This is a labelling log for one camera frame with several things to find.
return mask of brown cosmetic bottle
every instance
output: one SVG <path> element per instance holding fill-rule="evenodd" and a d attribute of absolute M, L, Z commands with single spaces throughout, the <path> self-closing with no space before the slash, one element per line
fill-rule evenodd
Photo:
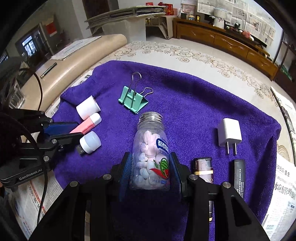
<path fill-rule="evenodd" d="M 193 174 L 198 175 L 208 183 L 213 183 L 213 166 L 211 157 L 193 159 Z M 213 219 L 213 201 L 209 201 L 209 222 Z"/>

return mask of watermelon graphic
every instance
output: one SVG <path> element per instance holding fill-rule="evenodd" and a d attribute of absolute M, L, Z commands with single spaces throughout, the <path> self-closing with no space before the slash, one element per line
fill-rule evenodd
<path fill-rule="evenodd" d="M 168 161 L 165 158 L 162 158 L 159 162 L 161 173 L 168 178 L 169 177 L 169 170 L 168 170 Z"/>

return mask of black cylindrical tube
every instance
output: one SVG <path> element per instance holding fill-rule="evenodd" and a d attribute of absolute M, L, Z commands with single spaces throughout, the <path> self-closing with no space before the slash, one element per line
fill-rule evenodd
<path fill-rule="evenodd" d="M 211 157 L 201 157 L 193 159 L 193 173 L 198 175 L 203 180 L 208 183 L 213 183 L 213 166 L 212 166 L 212 158 Z M 213 219 L 213 201 L 209 201 L 209 222 L 212 222 Z"/>
<path fill-rule="evenodd" d="M 246 186 L 246 163 L 243 159 L 234 160 L 234 183 L 233 187 L 244 198 Z"/>

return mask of candy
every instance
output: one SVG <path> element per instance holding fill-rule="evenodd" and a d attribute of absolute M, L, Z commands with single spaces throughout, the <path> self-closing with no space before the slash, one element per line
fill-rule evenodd
<path fill-rule="evenodd" d="M 146 149 L 146 144 L 145 143 L 140 143 L 141 152 L 145 152 L 145 149 Z"/>
<path fill-rule="evenodd" d="M 147 166 L 146 166 L 146 168 L 147 168 L 147 172 L 148 172 L 149 174 L 153 173 L 153 171 L 150 170 L 150 169 L 151 169 L 151 168 L 155 168 L 155 166 L 154 166 L 154 162 L 153 162 L 153 161 L 147 161 Z"/>
<path fill-rule="evenodd" d="M 145 155 L 148 158 L 154 157 L 156 155 L 156 150 L 153 143 L 146 145 Z"/>
<path fill-rule="evenodd" d="M 155 134 L 152 134 L 152 135 L 151 135 L 150 140 L 151 140 L 151 142 L 156 142 L 156 140 L 157 140 L 158 138 L 160 138 L 160 135 L 157 134 L 157 133 L 155 133 Z"/>
<path fill-rule="evenodd" d="M 148 161 L 154 161 L 154 160 L 155 160 L 155 156 L 148 158 Z"/>
<path fill-rule="evenodd" d="M 147 162 L 146 161 L 139 161 L 137 162 L 137 168 L 146 168 Z"/>
<path fill-rule="evenodd" d="M 145 180 L 144 185 L 145 185 L 145 188 L 146 188 L 146 189 L 151 189 L 151 188 L 150 188 L 151 185 L 150 185 L 150 183 L 149 183 L 149 178 L 147 178 L 147 179 Z"/>
<path fill-rule="evenodd" d="M 149 183 L 151 185 L 157 185 L 159 182 L 160 182 L 159 176 L 157 174 L 155 174 L 154 172 L 152 172 L 149 176 Z"/>
<path fill-rule="evenodd" d="M 149 178 L 149 173 L 147 172 L 147 169 L 146 169 L 146 168 L 141 168 L 141 169 L 140 169 L 140 174 L 141 174 L 141 176 L 142 176 L 144 179 Z"/>
<path fill-rule="evenodd" d="M 144 178 L 141 175 L 137 175 L 136 178 L 135 178 L 135 184 L 138 187 L 143 186 L 144 185 Z"/>
<path fill-rule="evenodd" d="M 148 158 L 145 156 L 145 153 L 141 153 L 139 156 L 139 161 L 147 161 Z"/>
<path fill-rule="evenodd" d="M 150 139 L 151 139 L 151 132 L 150 131 L 145 131 L 144 132 L 144 135 L 143 135 L 143 139 L 144 139 L 144 142 L 146 144 L 148 144 L 150 142 Z"/>

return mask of clear plastic jar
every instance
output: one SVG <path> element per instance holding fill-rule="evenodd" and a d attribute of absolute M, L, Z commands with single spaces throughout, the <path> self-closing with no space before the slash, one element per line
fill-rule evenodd
<path fill-rule="evenodd" d="M 131 189 L 169 190 L 168 140 L 163 117 L 146 112 L 139 118 L 133 141 Z"/>

